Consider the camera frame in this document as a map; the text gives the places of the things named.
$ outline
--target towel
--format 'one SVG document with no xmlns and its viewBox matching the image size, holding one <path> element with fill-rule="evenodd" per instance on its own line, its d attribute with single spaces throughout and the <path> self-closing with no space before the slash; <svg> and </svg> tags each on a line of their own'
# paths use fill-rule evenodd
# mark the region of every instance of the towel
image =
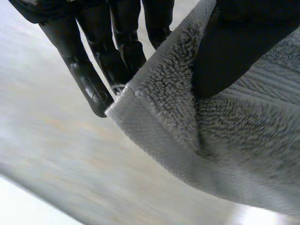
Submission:
<svg viewBox="0 0 300 225">
<path fill-rule="evenodd" d="M 196 5 L 107 116 L 183 182 L 223 199 L 300 216 L 300 29 L 231 87 L 196 101 L 192 68 L 215 4 Z"/>
</svg>

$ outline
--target gray floor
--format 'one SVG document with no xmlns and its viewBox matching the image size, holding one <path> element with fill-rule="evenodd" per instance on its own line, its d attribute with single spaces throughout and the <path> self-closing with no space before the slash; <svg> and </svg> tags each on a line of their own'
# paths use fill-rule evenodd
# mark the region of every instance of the gray floor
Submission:
<svg viewBox="0 0 300 225">
<path fill-rule="evenodd" d="M 196 2 L 176 0 L 172 28 Z M 58 205 L 93 225 L 300 224 L 217 199 L 177 180 L 108 119 L 92 113 L 38 26 L 25 21 L 8 1 L 0 2 L 0 21 L 0 171 L 47 199 L 61 193 Z M 143 16 L 139 37 L 150 57 L 154 50 Z M 44 158 L 47 164 L 38 160 Z M 80 169 L 86 177 L 78 181 Z M 78 193 L 70 188 L 79 185 Z M 93 208 L 77 207 L 78 201 Z"/>
</svg>

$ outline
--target gray towel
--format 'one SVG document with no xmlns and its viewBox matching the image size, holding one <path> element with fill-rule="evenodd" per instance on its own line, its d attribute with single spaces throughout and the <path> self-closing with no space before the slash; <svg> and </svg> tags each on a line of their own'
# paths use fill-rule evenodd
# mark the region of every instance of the gray towel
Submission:
<svg viewBox="0 0 300 225">
<path fill-rule="evenodd" d="M 195 102 L 191 68 L 214 6 L 197 4 L 107 115 L 187 184 L 300 216 L 300 29 L 230 88 Z"/>
</svg>

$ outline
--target white surface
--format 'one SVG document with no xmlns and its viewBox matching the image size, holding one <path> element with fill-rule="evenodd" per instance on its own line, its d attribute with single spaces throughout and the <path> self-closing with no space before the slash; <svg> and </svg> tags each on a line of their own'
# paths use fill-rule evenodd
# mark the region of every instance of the white surface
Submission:
<svg viewBox="0 0 300 225">
<path fill-rule="evenodd" d="M 82 225 L 3 177 L 0 177 L 0 224 Z"/>
</svg>

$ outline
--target floor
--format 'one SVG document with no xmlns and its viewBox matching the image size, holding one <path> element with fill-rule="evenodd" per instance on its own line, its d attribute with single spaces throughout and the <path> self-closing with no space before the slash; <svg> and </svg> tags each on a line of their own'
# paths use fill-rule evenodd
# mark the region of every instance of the floor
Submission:
<svg viewBox="0 0 300 225">
<path fill-rule="evenodd" d="M 176 0 L 172 29 L 196 2 Z M 78 224 L 33 192 L 56 198 L 56 206 L 91 225 L 300 224 L 170 175 L 109 120 L 94 116 L 38 26 L 8 1 L 0 1 L 0 20 L 0 172 L 27 188 L 0 179 L 0 224 Z M 150 57 L 143 12 L 139 38 Z"/>
</svg>

